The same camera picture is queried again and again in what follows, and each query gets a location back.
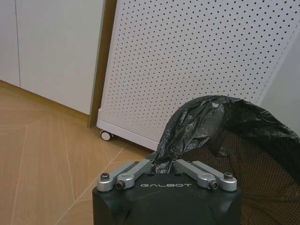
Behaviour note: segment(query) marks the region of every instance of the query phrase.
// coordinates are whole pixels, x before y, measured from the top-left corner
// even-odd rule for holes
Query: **floor seam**
[[[26,125],[24,125],[24,124],[14,124],[14,125],[12,125],[12,126],[24,126],[24,127],[28,127],[28,126],[34,124],[35,122],[38,122],[38,121],[40,121],[40,120],[47,119],[48,117],[51,117],[51,116],[53,116],[53,114],[47,115],[47,116],[44,116],[44,117],[41,117],[41,118],[39,118],[39,119],[37,119],[37,120],[35,120],[35,121],[29,123],[29,124],[26,124]]]
[[[62,118],[62,117],[61,117],[61,120],[62,120],[63,132],[64,132],[65,148],[66,148],[66,152],[67,152],[67,162],[68,162],[68,167],[69,167],[69,174],[70,174],[70,182],[71,182],[71,188],[72,188],[73,202],[75,202],[74,186],[73,186],[73,181],[72,181],[71,165],[70,165],[69,152],[68,152],[68,145],[67,145],[67,136],[66,136],[65,120],[64,120],[64,118]]]
[[[20,168],[19,168],[19,174],[18,174],[18,181],[17,181],[17,186],[15,188],[14,207],[13,207],[13,212],[12,212],[11,220],[10,220],[10,224],[11,225],[13,224],[14,217],[15,217],[15,204],[16,204],[17,195],[18,195],[18,191],[19,191],[19,185],[20,185],[20,176],[21,176],[21,172],[22,172],[23,155],[24,155],[24,149],[25,149],[25,144],[26,144],[26,137],[27,137],[27,126],[25,128],[25,134],[24,134],[24,143],[23,143],[23,149],[22,149],[22,154],[21,154],[21,161],[20,161]]]
[[[111,163],[111,161],[109,160],[109,158],[108,158],[108,156],[107,156],[106,151],[105,151],[105,150],[103,150],[103,151],[104,151],[104,154],[106,155],[107,161],[108,161],[109,163]]]
[[[22,127],[16,128],[16,129],[14,129],[14,130],[12,130],[12,131],[6,133],[6,134],[0,135],[0,137],[9,135],[9,134],[11,134],[11,133],[13,133],[13,132],[15,132],[15,131],[18,131],[18,130],[20,130],[20,129],[23,129],[23,128],[25,128],[25,127],[27,127],[27,126],[26,126],[26,125],[23,125]]]
[[[124,150],[124,148],[121,149],[121,151],[112,159],[112,161]],[[108,162],[107,166],[101,171],[101,173],[110,165],[111,163]],[[88,185],[88,187],[82,192],[82,194],[80,196],[78,196],[78,198],[75,200],[75,202],[62,214],[62,216],[53,224],[53,225],[57,225],[63,218],[64,216],[70,211],[70,209],[78,202],[82,202],[79,201],[79,199],[81,198],[81,196],[89,189],[89,187],[95,182],[95,180],[97,179],[97,177]]]
[[[49,111],[49,109],[11,109],[11,108],[0,108],[0,110],[6,111]]]
[[[91,201],[91,199],[83,199],[83,200],[77,201],[75,203],[82,203],[82,202],[87,202],[87,201]]]

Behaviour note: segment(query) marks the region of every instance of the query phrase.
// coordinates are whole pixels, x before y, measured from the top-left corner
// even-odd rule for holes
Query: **wooden floor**
[[[91,225],[99,174],[151,153],[75,114],[0,86],[1,225]]]

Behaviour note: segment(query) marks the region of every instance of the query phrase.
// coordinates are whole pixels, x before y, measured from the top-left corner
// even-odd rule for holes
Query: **caster wheel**
[[[101,136],[101,139],[104,140],[104,141],[109,141],[113,135],[109,132],[106,132],[105,130],[102,130],[100,132],[100,136]]]

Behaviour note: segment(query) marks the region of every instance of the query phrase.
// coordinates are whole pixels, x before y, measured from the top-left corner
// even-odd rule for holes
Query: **screw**
[[[211,189],[217,189],[218,183],[217,183],[215,180],[211,180],[211,181],[208,183],[208,186],[209,186]]]
[[[102,181],[109,180],[109,173],[103,172],[100,176]]]
[[[233,174],[231,172],[225,172],[224,173],[224,179],[225,180],[232,180],[233,179]]]
[[[125,187],[124,181],[119,180],[119,181],[116,183],[116,187],[117,187],[118,190],[123,190],[124,187]]]

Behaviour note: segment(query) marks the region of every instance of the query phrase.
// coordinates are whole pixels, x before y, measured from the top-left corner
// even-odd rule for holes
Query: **trash can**
[[[185,103],[160,139],[156,173],[179,158],[234,174],[241,224],[300,224],[300,138],[268,111],[226,96]]]

